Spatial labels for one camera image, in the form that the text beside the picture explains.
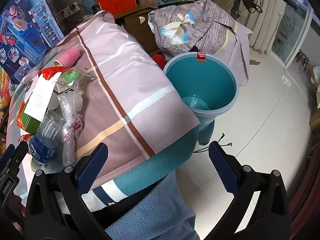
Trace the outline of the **pink plaid quilt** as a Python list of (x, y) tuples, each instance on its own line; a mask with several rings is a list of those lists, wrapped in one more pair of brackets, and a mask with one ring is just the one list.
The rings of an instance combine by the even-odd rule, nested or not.
[(7, 144), (23, 134), (16, 116), (28, 81), (55, 58), (76, 47), (76, 69), (92, 74), (85, 84), (84, 124), (75, 148), (77, 159), (99, 143), (108, 159), (90, 191), (82, 196), (91, 211), (116, 204), (176, 170), (192, 155), (199, 120), (141, 45), (113, 16), (101, 11), (73, 29), (34, 68), (13, 94)]

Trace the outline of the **cardboard scrap on floor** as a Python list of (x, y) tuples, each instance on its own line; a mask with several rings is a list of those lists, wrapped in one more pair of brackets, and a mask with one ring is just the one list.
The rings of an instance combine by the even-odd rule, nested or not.
[(259, 64), (261, 64), (261, 62), (257, 61), (257, 60), (250, 60), (249, 64), (252, 65), (252, 66), (258, 66)]

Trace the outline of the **clear water bottle blue label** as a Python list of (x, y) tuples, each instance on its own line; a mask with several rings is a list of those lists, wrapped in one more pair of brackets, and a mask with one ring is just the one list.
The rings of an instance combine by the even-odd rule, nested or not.
[(61, 145), (64, 118), (55, 111), (47, 109), (34, 136), (28, 142), (31, 155), (31, 169), (35, 172), (55, 159)]

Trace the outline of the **brown wooden cabinet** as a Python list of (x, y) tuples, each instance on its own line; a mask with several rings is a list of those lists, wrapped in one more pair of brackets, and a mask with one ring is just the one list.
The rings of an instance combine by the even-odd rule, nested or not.
[(150, 56), (160, 52), (155, 36), (148, 25), (148, 13), (152, 11), (153, 8), (137, 5), (134, 9), (114, 15), (116, 23), (122, 25)]

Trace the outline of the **white curtain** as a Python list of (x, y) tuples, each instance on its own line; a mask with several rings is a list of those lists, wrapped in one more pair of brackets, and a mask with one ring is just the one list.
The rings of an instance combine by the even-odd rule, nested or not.
[(262, 13), (250, 14), (246, 27), (252, 31), (249, 46), (260, 53), (269, 54), (284, 16), (283, 0), (262, 0)]

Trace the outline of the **wall power socket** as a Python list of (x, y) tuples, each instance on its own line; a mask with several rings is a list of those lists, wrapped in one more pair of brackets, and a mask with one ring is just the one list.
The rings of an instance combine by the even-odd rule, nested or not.
[(65, 7), (65, 9), (60, 11), (60, 15), (62, 18), (68, 18), (69, 16), (74, 15), (76, 12), (80, 10), (80, 6), (77, 2), (74, 2), (73, 4)]

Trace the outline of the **green white medicine box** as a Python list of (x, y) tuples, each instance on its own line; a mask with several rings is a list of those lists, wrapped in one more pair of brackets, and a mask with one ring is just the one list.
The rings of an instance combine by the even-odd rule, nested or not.
[(17, 124), (26, 133), (35, 134), (47, 109), (55, 110), (59, 106), (54, 88), (61, 74), (58, 72), (49, 80), (42, 74), (36, 74), (29, 82), (16, 119)]

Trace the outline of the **red snack wrapper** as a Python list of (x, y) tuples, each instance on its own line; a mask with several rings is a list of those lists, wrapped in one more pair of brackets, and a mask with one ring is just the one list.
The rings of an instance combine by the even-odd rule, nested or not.
[(50, 80), (56, 73), (63, 73), (68, 68), (65, 66), (52, 66), (39, 71), (39, 76), (42, 76), (45, 80)]

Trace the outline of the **purple striped cloth bundle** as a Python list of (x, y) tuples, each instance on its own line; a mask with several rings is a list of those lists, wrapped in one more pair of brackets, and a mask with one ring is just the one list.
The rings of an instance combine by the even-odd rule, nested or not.
[(191, 51), (210, 54), (227, 64), (239, 85), (247, 85), (252, 32), (211, 0), (156, 9), (148, 25), (167, 61)]

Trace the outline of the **blue toy box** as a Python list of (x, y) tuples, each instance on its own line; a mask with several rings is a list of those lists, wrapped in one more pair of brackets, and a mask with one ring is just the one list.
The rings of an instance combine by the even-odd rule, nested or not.
[(1, 0), (1, 67), (12, 82), (20, 83), (63, 37), (51, 0)]

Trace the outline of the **pink paper cup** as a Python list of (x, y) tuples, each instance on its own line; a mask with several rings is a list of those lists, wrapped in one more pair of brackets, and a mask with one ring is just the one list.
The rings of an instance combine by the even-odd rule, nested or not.
[(54, 60), (55, 66), (64, 66), (71, 68), (81, 56), (80, 51), (76, 47), (70, 47), (64, 53), (60, 54), (57, 59)]

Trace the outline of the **green melon seed packet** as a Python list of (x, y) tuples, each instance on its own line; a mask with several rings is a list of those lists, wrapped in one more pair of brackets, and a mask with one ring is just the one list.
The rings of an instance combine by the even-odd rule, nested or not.
[(96, 79), (96, 76), (92, 73), (85, 73), (78, 68), (71, 68), (60, 75), (54, 90), (57, 94), (72, 90), (81, 95), (87, 85)]

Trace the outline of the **teal plastic trash bin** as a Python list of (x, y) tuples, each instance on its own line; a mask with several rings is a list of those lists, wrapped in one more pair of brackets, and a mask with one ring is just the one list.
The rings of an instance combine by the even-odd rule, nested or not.
[(229, 111), (238, 99), (239, 83), (233, 72), (213, 55), (188, 52), (173, 57), (164, 73), (199, 119), (197, 142), (208, 144), (215, 119)]

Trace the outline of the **red round stool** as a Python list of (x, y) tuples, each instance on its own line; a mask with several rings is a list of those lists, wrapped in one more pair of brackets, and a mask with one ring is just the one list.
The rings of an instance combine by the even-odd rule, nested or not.
[(163, 69), (166, 65), (165, 57), (162, 54), (154, 54), (151, 58)]

